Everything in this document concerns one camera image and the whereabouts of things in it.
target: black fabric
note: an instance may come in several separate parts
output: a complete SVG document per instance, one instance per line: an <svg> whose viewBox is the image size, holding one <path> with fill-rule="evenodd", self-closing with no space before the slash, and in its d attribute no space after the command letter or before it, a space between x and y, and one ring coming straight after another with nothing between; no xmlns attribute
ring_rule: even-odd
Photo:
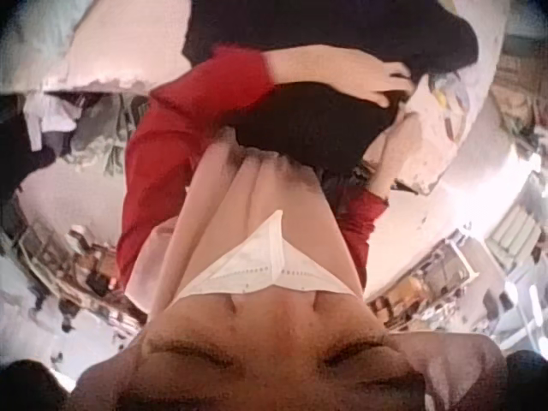
<svg viewBox="0 0 548 411"><path fill-rule="evenodd" d="M31 151L22 114L0 123L0 200L9 200L29 174L53 163L55 153L49 147Z"/></svg>
<svg viewBox="0 0 548 411"><path fill-rule="evenodd" d="M508 411L546 410L548 407L548 362L532 351L519 351L506 359L508 366Z"/></svg>
<svg viewBox="0 0 548 411"><path fill-rule="evenodd" d="M405 63L415 82L478 58L474 30L437 0L193 0L183 54L196 65L220 44L262 51L311 44L357 48ZM346 174L394 121L403 96L388 96L391 107L383 110L320 84L280 86L231 125L244 146Z"/></svg>

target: red sleeve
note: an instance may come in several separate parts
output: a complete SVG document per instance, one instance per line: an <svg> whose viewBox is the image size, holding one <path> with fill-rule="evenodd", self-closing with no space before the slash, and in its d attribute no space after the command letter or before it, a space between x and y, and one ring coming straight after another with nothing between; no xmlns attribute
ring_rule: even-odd
<svg viewBox="0 0 548 411"><path fill-rule="evenodd" d="M348 208L337 216L337 222L358 269L361 286L365 288L369 236L375 230L375 221L388 208L388 204L362 188L349 196Z"/></svg>
<svg viewBox="0 0 548 411"><path fill-rule="evenodd" d="M126 152L128 192L117 248L124 285L154 227L181 211L185 189L215 126L272 88L260 52L223 48L212 60L151 93L151 107Z"/></svg>

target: pink fabric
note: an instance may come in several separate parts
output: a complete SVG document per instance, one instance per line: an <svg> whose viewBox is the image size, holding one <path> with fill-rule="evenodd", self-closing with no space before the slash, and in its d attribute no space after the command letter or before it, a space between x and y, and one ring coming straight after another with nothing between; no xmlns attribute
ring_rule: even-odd
<svg viewBox="0 0 548 411"><path fill-rule="evenodd" d="M244 149L228 136L210 146L196 170L152 314L276 210L283 210L283 237L361 295L354 261L312 169L273 152Z"/></svg>

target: clothing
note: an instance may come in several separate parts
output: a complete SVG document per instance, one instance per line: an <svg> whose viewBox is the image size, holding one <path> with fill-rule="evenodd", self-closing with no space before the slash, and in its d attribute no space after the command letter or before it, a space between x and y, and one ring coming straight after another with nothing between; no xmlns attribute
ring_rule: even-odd
<svg viewBox="0 0 548 411"><path fill-rule="evenodd" d="M41 92L27 95L23 111L33 152L42 149L42 133L74 131L82 114L80 107Z"/></svg>
<svg viewBox="0 0 548 411"><path fill-rule="evenodd" d="M31 151L23 115L0 123L0 201L9 200L29 174L53 163L55 153L49 147Z"/></svg>
<svg viewBox="0 0 548 411"><path fill-rule="evenodd" d="M425 73L475 63L479 53L474 30L438 0L193 0L183 54L195 65L218 44L263 51L312 44L356 48L405 63L415 82ZM279 86L230 124L244 146L348 174L396 118L403 95L386 94L388 110L325 85Z"/></svg>
<svg viewBox="0 0 548 411"><path fill-rule="evenodd" d="M291 226L291 245L329 272L359 278L356 289L365 286L367 240L387 206L381 199L363 191L336 221L311 169L245 150L230 138L210 146L212 125L223 123L233 109L253 107L272 88L260 53L225 49L152 92L151 109L127 152L128 193L117 258L122 281L131 278L128 295L146 297L159 287L159 300L169 303L183 274L202 272L275 210L283 210L283 224ZM177 234L179 227L184 229ZM187 269L168 272L170 265Z"/></svg>
<svg viewBox="0 0 548 411"><path fill-rule="evenodd" d="M353 295L341 280L284 240L282 217L283 211L275 211L242 244L187 284L174 302L190 295L243 295L271 286Z"/></svg>

